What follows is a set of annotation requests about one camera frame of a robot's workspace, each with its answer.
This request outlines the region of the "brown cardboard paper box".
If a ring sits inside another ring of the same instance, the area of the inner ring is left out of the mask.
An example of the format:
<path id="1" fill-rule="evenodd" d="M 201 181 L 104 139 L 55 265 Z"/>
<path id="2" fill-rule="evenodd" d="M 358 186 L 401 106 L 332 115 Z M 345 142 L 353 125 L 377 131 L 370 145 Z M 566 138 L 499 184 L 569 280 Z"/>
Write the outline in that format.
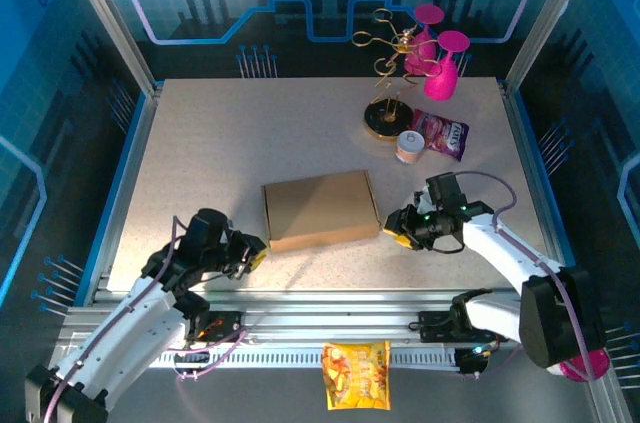
<path id="1" fill-rule="evenodd" d="M 380 231 L 366 170 L 270 183 L 262 195 L 274 253 L 374 238 Z"/>

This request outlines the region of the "purple snack packet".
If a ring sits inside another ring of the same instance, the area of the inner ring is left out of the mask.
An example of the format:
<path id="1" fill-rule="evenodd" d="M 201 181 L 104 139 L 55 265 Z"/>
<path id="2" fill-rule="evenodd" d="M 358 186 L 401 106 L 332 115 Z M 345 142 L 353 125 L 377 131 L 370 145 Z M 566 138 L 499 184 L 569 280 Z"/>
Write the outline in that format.
<path id="1" fill-rule="evenodd" d="M 470 130 L 466 123 L 416 109 L 410 129 L 424 138 L 427 150 L 462 160 Z"/>

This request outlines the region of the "yellow chips bag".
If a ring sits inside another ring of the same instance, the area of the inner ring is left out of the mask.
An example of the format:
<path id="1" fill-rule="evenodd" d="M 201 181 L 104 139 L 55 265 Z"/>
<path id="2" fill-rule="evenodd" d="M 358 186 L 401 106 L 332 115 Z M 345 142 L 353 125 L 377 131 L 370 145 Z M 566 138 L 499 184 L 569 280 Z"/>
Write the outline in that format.
<path id="1" fill-rule="evenodd" d="M 389 341 L 326 343 L 321 366 L 329 411 L 391 410 Z"/>

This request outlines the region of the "pink plastic cup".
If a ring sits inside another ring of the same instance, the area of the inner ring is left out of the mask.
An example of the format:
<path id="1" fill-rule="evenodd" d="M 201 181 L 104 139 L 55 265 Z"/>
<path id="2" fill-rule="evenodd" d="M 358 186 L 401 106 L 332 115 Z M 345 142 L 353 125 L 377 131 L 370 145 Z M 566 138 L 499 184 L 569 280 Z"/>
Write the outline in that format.
<path id="1" fill-rule="evenodd" d="M 601 378 L 608 372 L 611 360 L 605 349 L 590 351 L 588 357 L 595 379 Z M 579 383 L 589 381 L 586 363 L 583 361 L 581 355 L 561 362 L 559 369 L 561 374 L 571 381 Z"/>

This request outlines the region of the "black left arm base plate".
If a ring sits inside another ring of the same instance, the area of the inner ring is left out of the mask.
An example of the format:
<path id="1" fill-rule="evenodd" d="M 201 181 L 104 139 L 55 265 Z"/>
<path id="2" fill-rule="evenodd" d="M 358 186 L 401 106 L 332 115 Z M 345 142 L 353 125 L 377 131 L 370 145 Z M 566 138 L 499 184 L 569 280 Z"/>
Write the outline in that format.
<path id="1" fill-rule="evenodd" d="M 186 344 L 235 342 L 243 330 L 240 311 L 206 310 L 190 320 Z"/>

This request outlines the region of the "aluminium front rail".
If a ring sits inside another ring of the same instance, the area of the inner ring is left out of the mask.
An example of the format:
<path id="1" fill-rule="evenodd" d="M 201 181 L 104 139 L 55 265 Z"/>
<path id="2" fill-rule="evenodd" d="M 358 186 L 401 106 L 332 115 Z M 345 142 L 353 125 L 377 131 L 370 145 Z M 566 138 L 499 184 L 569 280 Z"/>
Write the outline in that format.
<path id="1" fill-rule="evenodd" d="M 237 311 L 247 349 L 321 347 L 326 342 L 388 340 L 420 344 L 408 325 L 421 311 L 447 311 L 454 290 L 316 290 L 200 292 L 212 310 Z"/>

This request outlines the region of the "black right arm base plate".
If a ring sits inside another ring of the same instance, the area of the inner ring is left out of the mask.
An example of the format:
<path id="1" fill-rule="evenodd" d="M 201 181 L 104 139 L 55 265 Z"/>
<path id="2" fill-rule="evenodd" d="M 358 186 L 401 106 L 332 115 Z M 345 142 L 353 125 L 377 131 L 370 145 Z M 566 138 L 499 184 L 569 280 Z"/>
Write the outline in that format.
<path id="1" fill-rule="evenodd" d="M 491 343 L 496 335 L 470 325 L 466 317 L 455 312 L 421 311 L 408 325 L 420 335 L 422 343 Z"/>

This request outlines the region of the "aluminium frame post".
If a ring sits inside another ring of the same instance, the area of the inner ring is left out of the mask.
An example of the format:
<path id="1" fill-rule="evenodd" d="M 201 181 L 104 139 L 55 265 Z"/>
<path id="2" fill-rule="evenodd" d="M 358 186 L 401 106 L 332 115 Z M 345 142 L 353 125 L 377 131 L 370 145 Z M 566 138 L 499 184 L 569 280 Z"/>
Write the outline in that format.
<path id="1" fill-rule="evenodd" d="M 114 1 L 89 2 L 141 91 L 147 97 L 154 97 L 155 79 Z"/>
<path id="2" fill-rule="evenodd" d="M 505 91 L 514 94 L 523 83 L 570 0 L 545 0 L 531 31 L 505 78 Z"/>

